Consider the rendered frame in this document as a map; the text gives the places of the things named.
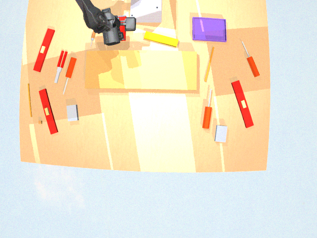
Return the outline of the orange-handled awl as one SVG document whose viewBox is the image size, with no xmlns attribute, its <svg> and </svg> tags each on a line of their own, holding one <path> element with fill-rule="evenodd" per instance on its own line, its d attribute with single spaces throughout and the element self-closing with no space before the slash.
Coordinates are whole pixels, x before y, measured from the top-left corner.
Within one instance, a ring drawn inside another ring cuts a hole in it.
<svg viewBox="0 0 317 238">
<path fill-rule="evenodd" d="M 71 57 L 71 59 L 70 59 L 70 63 L 69 63 L 69 66 L 68 66 L 68 69 L 67 69 L 67 72 L 66 72 L 67 81 L 66 81 L 66 84 L 65 84 L 64 92 L 65 92 L 65 89 L 66 89 L 66 86 L 67 86 L 68 78 L 71 78 L 71 76 L 72 76 L 76 60 L 77 59 L 73 58 L 73 57 Z M 63 94 L 64 94 L 64 92 L 63 92 Z"/>
<path fill-rule="evenodd" d="M 242 41 L 242 44 L 243 44 L 243 46 L 244 46 L 244 48 L 245 48 L 245 50 L 246 50 L 246 47 L 245 47 L 243 41 Z M 246 50 L 246 53 L 247 53 L 247 50 Z M 248 55 L 248 53 L 247 53 L 247 55 Z M 260 74 L 259 74 L 259 72 L 258 72 L 258 70 L 257 70 L 256 64 L 255 64 L 255 62 L 254 62 L 252 56 L 250 57 L 250 56 L 248 55 L 247 60 L 248 60 L 248 63 L 249 63 L 249 65 L 250 65 L 250 67 L 251 67 L 251 70 L 252 70 L 252 72 L 253 72 L 254 77 L 259 76 Z"/>
<path fill-rule="evenodd" d="M 210 89 L 209 104 L 208 104 L 208 107 L 205 107 L 203 125 L 202 125 L 202 128 L 207 128 L 207 129 L 209 129 L 209 126 L 210 126 L 210 118 L 211 118 L 211 112 L 212 112 L 212 107 L 209 107 L 210 99 L 211 99 L 211 89 Z"/>
</svg>

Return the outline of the yellow flat bar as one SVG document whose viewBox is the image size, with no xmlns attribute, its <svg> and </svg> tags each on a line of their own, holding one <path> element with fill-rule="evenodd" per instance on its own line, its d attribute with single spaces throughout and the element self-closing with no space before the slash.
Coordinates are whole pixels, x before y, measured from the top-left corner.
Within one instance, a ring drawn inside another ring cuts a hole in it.
<svg viewBox="0 0 317 238">
<path fill-rule="evenodd" d="M 148 31 L 145 32 L 144 39 L 156 41 L 156 42 L 170 45 L 173 47 L 177 47 L 177 43 L 178 43 L 178 39 L 167 37 L 167 36 L 160 35 L 160 34 L 155 34 L 155 33 L 148 32 Z"/>
</svg>

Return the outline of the pale yellow panel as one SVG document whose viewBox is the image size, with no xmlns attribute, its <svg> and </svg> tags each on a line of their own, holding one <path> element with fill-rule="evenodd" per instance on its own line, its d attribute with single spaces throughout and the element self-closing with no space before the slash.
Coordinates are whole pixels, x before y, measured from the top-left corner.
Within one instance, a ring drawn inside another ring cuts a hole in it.
<svg viewBox="0 0 317 238">
<path fill-rule="evenodd" d="M 197 52 L 87 51 L 85 89 L 197 90 Z"/>
</svg>

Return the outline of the purple rectangular tray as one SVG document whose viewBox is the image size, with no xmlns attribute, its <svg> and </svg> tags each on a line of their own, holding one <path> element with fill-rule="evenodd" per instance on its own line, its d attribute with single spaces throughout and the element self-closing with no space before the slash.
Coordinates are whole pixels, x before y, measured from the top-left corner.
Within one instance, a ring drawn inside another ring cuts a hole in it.
<svg viewBox="0 0 317 238">
<path fill-rule="evenodd" d="M 227 42 L 226 19 L 192 17 L 192 39 Z"/>
</svg>

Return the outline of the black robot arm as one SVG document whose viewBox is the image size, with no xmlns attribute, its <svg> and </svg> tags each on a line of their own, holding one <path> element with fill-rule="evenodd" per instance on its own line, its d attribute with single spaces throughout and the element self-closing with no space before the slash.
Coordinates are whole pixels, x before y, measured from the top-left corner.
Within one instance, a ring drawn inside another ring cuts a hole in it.
<svg viewBox="0 0 317 238">
<path fill-rule="evenodd" d="M 120 31 L 120 28 L 115 28 L 118 20 L 111 13 L 110 8 L 106 8 L 101 11 L 92 4 L 91 0 L 75 1 L 82 10 L 83 19 L 87 27 L 98 34 L 102 33 L 105 45 L 116 45 L 124 39 L 123 32 Z M 99 26 L 101 27 L 99 28 Z"/>
</svg>

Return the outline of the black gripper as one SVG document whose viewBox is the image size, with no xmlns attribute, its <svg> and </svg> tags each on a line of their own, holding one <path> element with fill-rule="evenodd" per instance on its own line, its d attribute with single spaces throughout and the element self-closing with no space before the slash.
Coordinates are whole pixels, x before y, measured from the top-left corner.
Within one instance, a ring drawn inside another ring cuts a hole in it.
<svg viewBox="0 0 317 238">
<path fill-rule="evenodd" d="M 117 15 L 115 15 L 115 17 L 118 20 L 115 28 L 120 27 L 120 26 L 125 26 L 125 32 L 136 30 L 136 18 L 135 17 L 126 17 L 125 20 L 119 20 Z"/>
</svg>

